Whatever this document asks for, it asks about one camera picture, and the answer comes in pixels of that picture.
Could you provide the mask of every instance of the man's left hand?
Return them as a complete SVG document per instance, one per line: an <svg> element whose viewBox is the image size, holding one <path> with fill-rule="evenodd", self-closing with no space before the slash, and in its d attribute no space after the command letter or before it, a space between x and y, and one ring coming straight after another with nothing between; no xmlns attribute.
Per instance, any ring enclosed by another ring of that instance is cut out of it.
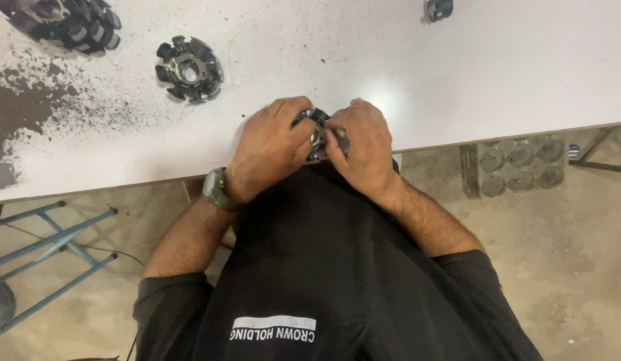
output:
<svg viewBox="0 0 621 361"><path fill-rule="evenodd" d="M235 202L249 202L295 172L312 149L313 120L290 123L313 108L305 96L275 100L246 122L239 146L226 168L225 193Z"/></svg>

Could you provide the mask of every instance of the black t-shirt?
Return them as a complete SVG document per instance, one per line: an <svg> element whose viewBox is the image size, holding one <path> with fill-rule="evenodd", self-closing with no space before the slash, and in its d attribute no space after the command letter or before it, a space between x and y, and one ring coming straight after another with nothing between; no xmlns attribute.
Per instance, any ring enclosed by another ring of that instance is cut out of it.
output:
<svg viewBox="0 0 621 361"><path fill-rule="evenodd" d="M425 256L329 164L258 196L216 288L148 278L137 360L540 360L482 252Z"/></svg>

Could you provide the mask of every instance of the wire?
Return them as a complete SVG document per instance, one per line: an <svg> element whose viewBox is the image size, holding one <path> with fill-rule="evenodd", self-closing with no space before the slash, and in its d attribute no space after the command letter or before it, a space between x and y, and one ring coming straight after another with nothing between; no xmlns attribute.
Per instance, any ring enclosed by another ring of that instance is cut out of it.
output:
<svg viewBox="0 0 621 361"><path fill-rule="evenodd" d="M21 232L23 232L23 233L29 234L30 236L32 236L32 237L36 237L36 238L38 238L38 239L40 239L40 240L44 240L44 239L45 239L45 238L43 238L43 237L39 236L38 234L33 234L33 233L29 232L29 231L26 231L25 229L22 229L22 228L19 228L19 227L16 227L16 226L12 226L11 224L5 224L4 226L7 226L7 227L10 227L10 228L16 229L16 230L18 230L18 231L21 231ZM93 247L93 246L90 246L90 245L79 245L79 246L81 246L81 247L83 247L83 248L89 248L89 249L105 250L106 252L121 253L121 254L123 254L123 255L125 255L125 256L128 256L129 258L132 258L133 260L137 261L137 262L138 262L141 266L145 267L145 265L143 264L143 262L141 262L141 261L140 261L137 257L134 257L134 256L133 256L133 255L131 255L130 253L121 252L120 250L113 250L113 249L98 248L98 247Z"/></svg>
<svg viewBox="0 0 621 361"><path fill-rule="evenodd" d="M134 349L135 344L136 344L136 335L134 336L134 341L132 341L132 347L130 348L130 353L127 354L127 358L125 359L125 361L130 361L130 356L132 355L132 350Z"/></svg>
<svg viewBox="0 0 621 361"><path fill-rule="evenodd" d="M96 250L105 250L106 252L114 252L114 253L121 253L125 256L128 256L129 258L132 258L133 260L137 261L141 266L145 267L145 265L143 264L143 262L141 262L137 257L134 257L133 255L129 254L129 253L125 253L125 252L121 252L120 250L113 250L113 249L105 249L105 248L98 248L98 247L92 247L90 245L82 245L81 247L83 248L89 248L89 249L96 249Z"/></svg>

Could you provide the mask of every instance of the printed logo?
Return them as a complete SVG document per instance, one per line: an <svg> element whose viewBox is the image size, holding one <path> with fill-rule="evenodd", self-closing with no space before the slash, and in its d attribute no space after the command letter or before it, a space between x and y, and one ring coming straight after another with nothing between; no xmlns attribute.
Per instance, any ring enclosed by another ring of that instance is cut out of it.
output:
<svg viewBox="0 0 621 361"><path fill-rule="evenodd" d="M239 317L234 320L230 341L288 339L313 343L317 321L305 317Z"/></svg>

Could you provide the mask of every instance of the watch face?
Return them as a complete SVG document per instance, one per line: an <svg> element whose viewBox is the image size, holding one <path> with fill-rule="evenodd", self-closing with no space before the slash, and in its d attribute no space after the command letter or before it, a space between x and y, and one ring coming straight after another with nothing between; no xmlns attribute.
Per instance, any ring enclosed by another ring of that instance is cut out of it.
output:
<svg viewBox="0 0 621 361"><path fill-rule="evenodd" d="M216 171L211 171L206 180L203 182L203 195L209 197L212 194L212 190L215 189L215 183L218 181L218 174Z"/></svg>

